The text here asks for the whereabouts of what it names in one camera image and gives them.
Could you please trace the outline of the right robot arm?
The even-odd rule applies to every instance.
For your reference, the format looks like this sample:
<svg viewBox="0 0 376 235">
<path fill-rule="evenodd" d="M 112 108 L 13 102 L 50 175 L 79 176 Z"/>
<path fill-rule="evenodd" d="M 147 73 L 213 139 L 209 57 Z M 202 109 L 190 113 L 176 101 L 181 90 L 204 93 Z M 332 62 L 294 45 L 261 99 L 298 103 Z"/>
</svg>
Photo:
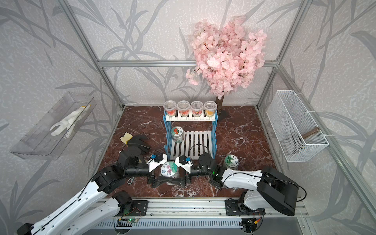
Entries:
<svg viewBox="0 0 376 235">
<path fill-rule="evenodd" d="M 185 186 L 192 177 L 208 177 L 217 189 L 244 189 L 238 207 L 243 213 L 261 208 L 273 208 L 281 214 L 294 216 L 300 186 L 277 171 L 266 166 L 257 171 L 241 171 L 218 165 L 209 153 L 202 154 L 198 164 L 185 156 L 166 162 L 161 175 L 170 184 Z"/>
</svg>

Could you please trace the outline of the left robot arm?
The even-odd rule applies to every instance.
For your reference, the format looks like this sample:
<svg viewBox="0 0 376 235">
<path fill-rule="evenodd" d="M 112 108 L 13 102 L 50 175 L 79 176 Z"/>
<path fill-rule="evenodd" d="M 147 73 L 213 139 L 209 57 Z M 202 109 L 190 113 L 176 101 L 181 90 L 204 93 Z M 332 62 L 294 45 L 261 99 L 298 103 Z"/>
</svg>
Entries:
<svg viewBox="0 0 376 235">
<path fill-rule="evenodd" d="M 149 161 L 145 161 L 141 149 L 135 146 L 128 147 L 120 152 L 119 159 L 114 165 L 97 172 L 68 202 L 35 224 L 22 225 L 17 234 L 81 235 L 108 217 L 116 216 L 120 212 L 132 213 L 135 206 L 126 192 L 116 193 L 92 211 L 88 209 L 126 183 L 127 178 L 141 176 L 155 182 L 154 169 L 166 162 L 166 154 L 157 153 Z"/>
</svg>

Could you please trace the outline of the clear seed container red label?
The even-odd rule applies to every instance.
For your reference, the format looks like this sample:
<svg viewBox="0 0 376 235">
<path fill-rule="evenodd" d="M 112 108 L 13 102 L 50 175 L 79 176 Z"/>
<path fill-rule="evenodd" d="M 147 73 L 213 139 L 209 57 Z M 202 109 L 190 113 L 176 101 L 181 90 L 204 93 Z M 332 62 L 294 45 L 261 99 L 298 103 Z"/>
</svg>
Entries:
<svg viewBox="0 0 376 235">
<path fill-rule="evenodd" d="M 164 103 L 164 111 L 169 117 L 174 117 L 177 112 L 177 103 L 173 100 L 168 100 Z"/>
</svg>

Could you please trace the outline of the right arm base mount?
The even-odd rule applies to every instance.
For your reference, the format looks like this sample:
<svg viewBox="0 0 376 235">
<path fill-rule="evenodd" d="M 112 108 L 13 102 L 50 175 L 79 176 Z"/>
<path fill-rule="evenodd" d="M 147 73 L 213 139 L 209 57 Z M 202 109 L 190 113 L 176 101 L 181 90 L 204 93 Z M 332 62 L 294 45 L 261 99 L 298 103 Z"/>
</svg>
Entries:
<svg viewBox="0 0 376 235">
<path fill-rule="evenodd" d="M 229 198 L 225 200 L 225 209 L 226 215 L 235 216 L 235 215 L 252 215 L 252 216 L 264 216 L 265 209 L 259 208 L 257 210 L 252 210 L 241 203 L 239 200 Z"/>
</svg>

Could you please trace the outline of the small clear container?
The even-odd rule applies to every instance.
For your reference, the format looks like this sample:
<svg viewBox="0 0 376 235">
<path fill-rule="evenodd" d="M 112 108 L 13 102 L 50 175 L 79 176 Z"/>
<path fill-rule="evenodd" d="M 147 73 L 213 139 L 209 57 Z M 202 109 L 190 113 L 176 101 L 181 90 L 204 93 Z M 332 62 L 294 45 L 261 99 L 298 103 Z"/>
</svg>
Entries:
<svg viewBox="0 0 376 235">
<path fill-rule="evenodd" d="M 214 101 L 207 101 L 204 103 L 204 111 L 207 117 L 213 117 L 217 111 L 217 104 Z"/>
</svg>

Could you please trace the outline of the pink flower lid container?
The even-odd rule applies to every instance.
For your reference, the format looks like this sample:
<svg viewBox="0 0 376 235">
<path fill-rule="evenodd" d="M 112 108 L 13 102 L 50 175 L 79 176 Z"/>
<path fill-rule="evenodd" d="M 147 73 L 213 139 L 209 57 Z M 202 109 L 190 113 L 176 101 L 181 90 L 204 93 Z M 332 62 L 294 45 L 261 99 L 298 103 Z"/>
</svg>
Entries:
<svg viewBox="0 0 376 235">
<path fill-rule="evenodd" d="M 176 179 L 180 176 L 178 166 L 173 161 L 167 161 L 161 166 L 160 175 L 163 177 Z"/>
</svg>

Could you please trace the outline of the strawberry lid seed container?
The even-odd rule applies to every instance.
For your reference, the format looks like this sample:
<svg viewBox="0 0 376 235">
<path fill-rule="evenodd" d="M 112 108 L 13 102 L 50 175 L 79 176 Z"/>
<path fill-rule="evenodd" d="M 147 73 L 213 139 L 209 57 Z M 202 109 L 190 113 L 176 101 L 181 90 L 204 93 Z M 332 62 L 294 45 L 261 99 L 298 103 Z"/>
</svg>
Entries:
<svg viewBox="0 0 376 235">
<path fill-rule="evenodd" d="M 174 126 L 171 129 L 171 136 L 175 143 L 181 143 L 184 141 L 184 129 L 180 126 Z"/>
</svg>

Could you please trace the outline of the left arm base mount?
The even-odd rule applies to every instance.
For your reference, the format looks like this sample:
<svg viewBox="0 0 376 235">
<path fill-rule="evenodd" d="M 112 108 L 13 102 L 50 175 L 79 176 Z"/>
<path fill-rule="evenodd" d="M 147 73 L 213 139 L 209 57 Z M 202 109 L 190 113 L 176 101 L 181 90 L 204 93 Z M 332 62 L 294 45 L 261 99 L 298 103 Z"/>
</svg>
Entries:
<svg viewBox="0 0 376 235">
<path fill-rule="evenodd" d="M 148 203 L 147 200 L 135 200 L 127 192 L 121 191 L 114 194 L 108 203 L 115 206 L 114 216 L 146 216 Z"/>
</svg>

